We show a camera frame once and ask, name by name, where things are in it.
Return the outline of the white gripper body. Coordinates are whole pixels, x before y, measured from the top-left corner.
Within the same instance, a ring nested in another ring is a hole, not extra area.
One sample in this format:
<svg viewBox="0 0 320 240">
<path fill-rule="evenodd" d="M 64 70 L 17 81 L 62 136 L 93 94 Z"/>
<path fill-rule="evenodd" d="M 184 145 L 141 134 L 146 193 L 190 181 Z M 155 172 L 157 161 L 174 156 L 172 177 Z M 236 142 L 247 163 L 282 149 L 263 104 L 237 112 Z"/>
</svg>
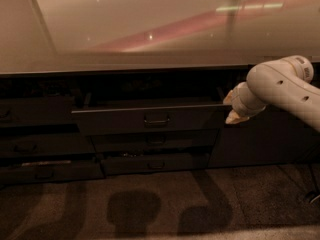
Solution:
<svg viewBox="0 0 320 240">
<path fill-rule="evenodd" d="M 253 94 L 246 82 L 241 82 L 232 90 L 231 103 L 240 117 L 256 116 L 266 108 L 266 104 Z"/>
</svg>

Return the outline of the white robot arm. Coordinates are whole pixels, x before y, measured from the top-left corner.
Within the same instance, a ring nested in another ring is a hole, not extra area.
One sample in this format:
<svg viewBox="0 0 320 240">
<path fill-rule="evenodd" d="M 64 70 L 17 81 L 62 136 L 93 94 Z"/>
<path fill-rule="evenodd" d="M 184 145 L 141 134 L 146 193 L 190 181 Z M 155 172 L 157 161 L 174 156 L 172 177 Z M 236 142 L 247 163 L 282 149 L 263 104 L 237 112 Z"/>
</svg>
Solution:
<svg viewBox="0 0 320 240">
<path fill-rule="evenodd" d="M 320 131 L 320 89 L 310 84 L 313 77 L 311 62 L 299 55 L 255 65 L 223 100 L 232 107 L 225 123 L 247 121 L 273 105 Z"/>
</svg>

